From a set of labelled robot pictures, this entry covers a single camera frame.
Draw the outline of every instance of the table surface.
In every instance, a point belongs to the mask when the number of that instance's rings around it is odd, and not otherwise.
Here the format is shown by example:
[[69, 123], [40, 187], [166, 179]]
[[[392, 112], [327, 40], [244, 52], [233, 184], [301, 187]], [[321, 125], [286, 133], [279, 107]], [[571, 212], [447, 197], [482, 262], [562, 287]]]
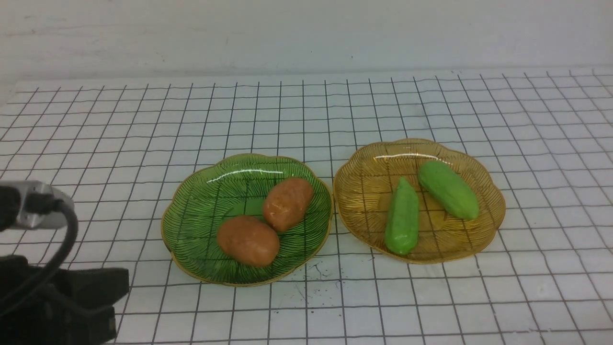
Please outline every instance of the table surface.
[[[21, 83], [0, 108], [1, 179], [72, 195], [71, 269], [125, 267], [115, 344], [610, 344], [613, 69]], [[476, 157], [508, 210], [482, 253], [407, 265], [340, 219], [270, 285], [202, 284], [160, 218], [189, 174], [236, 153], [304, 161], [331, 184], [363, 145], [434, 139]], [[7, 231], [45, 263], [63, 230]]]

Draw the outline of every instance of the potato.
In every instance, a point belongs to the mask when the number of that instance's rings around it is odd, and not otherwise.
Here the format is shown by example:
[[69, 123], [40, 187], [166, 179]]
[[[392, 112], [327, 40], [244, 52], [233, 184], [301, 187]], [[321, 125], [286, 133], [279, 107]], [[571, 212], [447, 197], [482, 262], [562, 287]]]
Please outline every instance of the potato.
[[274, 186], [262, 206], [264, 219], [279, 232], [298, 225], [313, 199], [313, 186], [299, 177], [290, 177]]
[[217, 244], [234, 260], [266, 267], [279, 253], [279, 237], [267, 224], [250, 215], [239, 215], [221, 224]]

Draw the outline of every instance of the white wall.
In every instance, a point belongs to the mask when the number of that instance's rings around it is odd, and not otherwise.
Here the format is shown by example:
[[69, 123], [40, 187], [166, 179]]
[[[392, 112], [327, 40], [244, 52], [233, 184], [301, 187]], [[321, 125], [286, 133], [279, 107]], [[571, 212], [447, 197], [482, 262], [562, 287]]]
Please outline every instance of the white wall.
[[0, 0], [0, 81], [613, 63], [613, 0]]

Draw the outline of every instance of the cucumber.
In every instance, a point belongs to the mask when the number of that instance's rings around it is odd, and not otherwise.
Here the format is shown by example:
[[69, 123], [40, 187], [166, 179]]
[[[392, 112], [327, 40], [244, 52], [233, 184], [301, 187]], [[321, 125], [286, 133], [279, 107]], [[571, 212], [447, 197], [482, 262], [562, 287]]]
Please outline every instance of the cucumber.
[[464, 220], [479, 216], [479, 202], [473, 190], [442, 161], [422, 164], [417, 179], [448, 213]]
[[406, 255], [415, 248], [418, 237], [419, 199], [411, 184], [401, 177], [387, 212], [385, 245], [395, 254]]

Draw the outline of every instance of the gold plate rim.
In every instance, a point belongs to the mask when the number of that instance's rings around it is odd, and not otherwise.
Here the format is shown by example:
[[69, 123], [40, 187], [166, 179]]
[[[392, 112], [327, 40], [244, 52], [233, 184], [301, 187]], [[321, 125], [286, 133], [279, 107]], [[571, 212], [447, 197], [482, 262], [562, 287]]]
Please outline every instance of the gold plate rim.
[[332, 190], [333, 190], [333, 195], [337, 196], [340, 194], [340, 192], [338, 191], [338, 175], [339, 173], [342, 172], [342, 170], [344, 170], [349, 163], [356, 158], [356, 156], [358, 156], [358, 154], [360, 154], [361, 151], [368, 149], [369, 147], [375, 146], [375, 145], [391, 145], [391, 144], [410, 144], [410, 143], [415, 143], [415, 142], [420, 142], [423, 144], [431, 144], [431, 145], [436, 145], [438, 146], [441, 151], [445, 151], [445, 152], [450, 152], [450, 153], [456, 153], [458, 155], [464, 156], [467, 159], [473, 161], [474, 163], [476, 163], [476, 165], [478, 167], [480, 167], [481, 169], [483, 169], [485, 172], [487, 172], [487, 180], [486, 183], [490, 184], [493, 189], [495, 190], [496, 194], [500, 197], [500, 199], [502, 200], [502, 204], [503, 204], [503, 212], [502, 215], [498, 218], [498, 219], [494, 219], [494, 223], [493, 223], [493, 231], [490, 231], [490, 236], [488, 236], [487, 240], [484, 241], [484, 245], [483, 248], [481, 248], [479, 251], [472, 253], [472, 254], [466, 254], [464, 256], [461, 257], [455, 257], [455, 258], [439, 258], [439, 259], [432, 259], [432, 260], [414, 260], [414, 259], [410, 259], [408, 257], [402, 257], [400, 255], [397, 254], [393, 254], [390, 253], [382, 248], [379, 248], [377, 246], [372, 245], [371, 243], [369, 243], [368, 241], [365, 241], [364, 239], [362, 239], [360, 236], [357, 235], [355, 229], [352, 229], [348, 226], [347, 224], [347, 220], [345, 219], [343, 213], [340, 212], [339, 208], [340, 208], [340, 201], [338, 198], [334, 198], [336, 200], [336, 204], [337, 205], [337, 213], [339, 218], [341, 219], [341, 222], [343, 223], [343, 225], [347, 228], [347, 230], [349, 230], [349, 232], [356, 237], [360, 242], [366, 244], [368, 247], [371, 247], [374, 250], [377, 250], [378, 252], [382, 253], [383, 255], [387, 255], [388, 257], [392, 257], [394, 259], [403, 261], [403, 262], [407, 262], [407, 263], [413, 263], [413, 264], [417, 264], [417, 265], [431, 265], [431, 264], [435, 264], [435, 263], [443, 263], [443, 262], [451, 262], [451, 261], [456, 261], [456, 260], [461, 260], [463, 258], [467, 258], [470, 256], [473, 256], [475, 254], [478, 254], [480, 252], [483, 251], [483, 249], [485, 249], [487, 246], [489, 246], [489, 244], [493, 241], [494, 237], [496, 237], [496, 232], [498, 231], [498, 229], [500, 228], [500, 225], [502, 225], [502, 222], [504, 221], [504, 217], [506, 216], [506, 201], [504, 200], [504, 195], [502, 194], [502, 192], [500, 191], [500, 189], [496, 186], [496, 184], [494, 184], [494, 181], [492, 179], [491, 174], [489, 173], [489, 171], [487, 170], [487, 168], [481, 164], [480, 161], [478, 161], [477, 159], [475, 159], [475, 157], [472, 157], [471, 155], [468, 155], [464, 152], [458, 151], [458, 150], [453, 150], [453, 149], [449, 149], [446, 146], [436, 142], [436, 141], [432, 141], [429, 139], [422, 139], [422, 138], [404, 138], [404, 139], [399, 139], [396, 141], [378, 141], [378, 142], [372, 142], [368, 145], [362, 146], [361, 148], [357, 149], [352, 155], [351, 157], [343, 164], [340, 166], [340, 168], [337, 170], [336, 175], [334, 176], [333, 180], [332, 180]]
[[[265, 157], [265, 158], [285, 158], [285, 159], [289, 159], [292, 161], [295, 161], [298, 164], [303, 165], [313, 176], [313, 178], [319, 182], [321, 182], [322, 185], [324, 185], [326, 187], [326, 190], [328, 192], [328, 196], [330, 197], [330, 215], [328, 216], [328, 229], [326, 231], [326, 235], [324, 236], [323, 241], [321, 241], [321, 244], [319, 245], [319, 247], [313, 252], [313, 254], [309, 257], [307, 257], [305, 259], [305, 261], [299, 265], [296, 266], [294, 269], [289, 270], [288, 272], [281, 274], [277, 277], [274, 277], [272, 279], [269, 279], [267, 281], [262, 281], [262, 282], [257, 282], [257, 283], [250, 283], [250, 284], [233, 284], [233, 283], [228, 283], [228, 282], [216, 282], [216, 281], [211, 281], [209, 279], [204, 279], [202, 277], [196, 276], [195, 274], [193, 274], [192, 272], [188, 271], [187, 269], [185, 269], [183, 267], [183, 265], [181, 265], [177, 258], [175, 257], [175, 253], [172, 251], [172, 249], [169, 247], [167, 240], [166, 240], [166, 236], [164, 235], [164, 219], [166, 217], [166, 214], [168, 212], [168, 210], [170, 209], [170, 207], [172, 206], [172, 204], [175, 202], [175, 197], [177, 196], [177, 193], [179, 191], [179, 189], [181, 189], [181, 187], [183, 186], [183, 184], [189, 180], [192, 176], [201, 173], [202, 171], [208, 170], [208, 169], [212, 169], [215, 166], [220, 165], [221, 163], [223, 163], [226, 160], [229, 160], [231, 158], [237, 158], [240, 156], [257, 156], [257, 157]], [[186, 177], [181, 184], [179, 184], [179, 186], [177, 187], [177, 189], [175, 190], [175, 193], [172, 195], [172, 199], [170, 200], [170, 203], [168, 204], [168, 206], [166, 206], [166, 209], [162, 215], [162, 219], [160, 220], [160, 231], [162, 234], [162, 241], [164, 242], [164, 245], [166, 246], [166, 248], [168, 249], [168, 251], [170, 252], [170, 257], [172, 259], [172, 261], [175, 263], [175, 265], [177, 267], [179, 267], [179, 269], [181, 269], [183, 272], [185, 272], [187, 275], [193, 277], [194, 279], [197, 279], [201, 282], [204, 283], [208, 283], [208, 284], [215, 284], [215, 285], [225, 285], [225, 286], [231, 286], [231, 287], [253, 287], [253, 286], [260, 286], [260, 285], [267, 285], [267, 284], [271, 284], [273, 282], [276, 282], [290, 274], [292, 274], [294, 271], [296, 271], [297, 269], [303, 267], [306, 265], [307, 262], [309, 262], [312, 258], [315, 257], [315, 255], [317, 255], [317, 253], [319, 253], [319, 251], [324, 247], [324, 245], [326, 244], [328, 237], [330, 236], [330, 231], [332, 229], [332, 217], [334, 216], [334, 210], [335, 210], [335, 203], [334, 203], [334, 197], [333, 197], [333, 193], [332, 190], [330, 189], [330, 187], [322, 180], [320, 179], [317, 175], [315, 175], [315, 173], [313, 172], [313, 170], [311, 168], [309, 168], [308, 165], [306, 165], [305, 163], [295, 159], [295, 158], [291, 158], [291, 157], [285, 157], [285, 156], [267, 156], [267, 155], [263, 155], [263, 154], [259, 154], [259, 153], [239, 153], [236, 155], [231, 155], [229, 157], [226, 157], [222, 160], [220, 160], [219, 162], [217, 162], [216, 164], [212, 165], [212, 166], [207, 166], [206, 168], [202, 168], [200, 170], [194, 171], [192, 172], [188, 177]]]

